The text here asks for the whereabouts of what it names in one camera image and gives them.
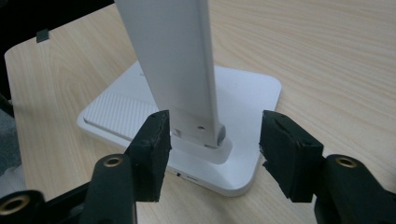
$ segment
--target stand base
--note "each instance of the stand base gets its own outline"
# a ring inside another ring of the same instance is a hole
[[[252,182],[261,155],[262,111],[275,110],[281,85],[274,77],[220,66],[215,66],[215,80],[219,120],[227,131],[223,145],[210,149],[172,135],[167,170],[233,197]],[[78,126],[124,150],[156,111],[136,62],[81,112]]]

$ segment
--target dark background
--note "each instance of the dark background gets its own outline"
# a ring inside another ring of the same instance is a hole
[[[11,99],[4,54],[38,31],[54,29],[76,20],[114,0],[0,0],[0,93]]]

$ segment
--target gray carpet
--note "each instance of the gray carpet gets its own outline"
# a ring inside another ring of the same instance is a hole
[[[15,119],[0,109],[0,175],[7,168],[21,165]]]

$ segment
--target ribbed white panel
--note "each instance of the ribbed white panel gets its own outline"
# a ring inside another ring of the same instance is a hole
[[[146,118],[157,111],[156,105],[114,92],[103,92],[87,107],[84,121],[132,141]]]

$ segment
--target wood grain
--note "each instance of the wood grain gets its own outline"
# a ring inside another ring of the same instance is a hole
[[[211,0],[215,63],[276,77],[276,111],[325,145],[362,161],[396,192],[396,2]],[[116,7],[105,7],[6,53],[27,187],[54,198],[90,180],[120,152],[77,117],[135,60]],[[249,192],[226,198],[166,173],[159,203],[139,223],[316,223],[259,167]]]

